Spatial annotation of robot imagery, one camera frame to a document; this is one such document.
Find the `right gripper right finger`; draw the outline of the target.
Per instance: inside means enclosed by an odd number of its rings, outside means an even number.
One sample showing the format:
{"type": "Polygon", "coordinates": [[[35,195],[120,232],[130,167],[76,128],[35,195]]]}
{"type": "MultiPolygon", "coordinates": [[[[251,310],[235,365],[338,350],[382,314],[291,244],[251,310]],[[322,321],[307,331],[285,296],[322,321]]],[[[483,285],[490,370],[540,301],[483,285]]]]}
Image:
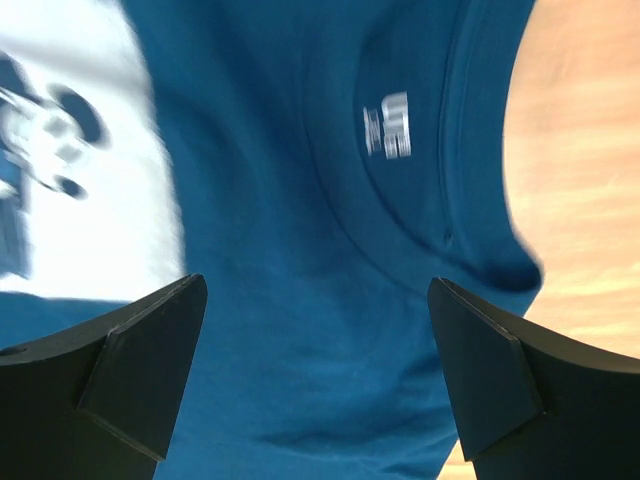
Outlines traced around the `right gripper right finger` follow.
{"type": "Polygon", "coordinates": [[[558,334],[449,280],[431,282],[428,304],[477,478],[638,478],[638,359],[558,334]]]}

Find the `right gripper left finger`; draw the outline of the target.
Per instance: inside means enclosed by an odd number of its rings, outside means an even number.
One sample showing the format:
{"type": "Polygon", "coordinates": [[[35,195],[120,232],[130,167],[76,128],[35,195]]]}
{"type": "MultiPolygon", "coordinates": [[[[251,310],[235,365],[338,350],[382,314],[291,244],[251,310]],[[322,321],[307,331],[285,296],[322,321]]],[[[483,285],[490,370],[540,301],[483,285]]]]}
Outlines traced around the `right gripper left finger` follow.
{"type": "Polygon", "coordinates": [[[1,352],[1,476],[143,480],[167,457],[204,319],[186,276],[1,352]]]}

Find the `blue printed t-shirt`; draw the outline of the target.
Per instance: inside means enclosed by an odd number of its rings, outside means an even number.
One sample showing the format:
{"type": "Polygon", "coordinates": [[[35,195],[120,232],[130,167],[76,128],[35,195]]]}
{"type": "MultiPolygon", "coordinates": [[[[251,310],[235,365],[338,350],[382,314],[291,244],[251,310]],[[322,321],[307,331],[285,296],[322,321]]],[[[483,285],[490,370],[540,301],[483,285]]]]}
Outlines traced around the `blue printed t-shirt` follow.
{"type": "Polygon", "coordinates": [[[188,272],[213,297],[161,479],[434,479],[426,293],[525,313],[504,200],[529,1],[5,1],[1,341],[188,272]]]}

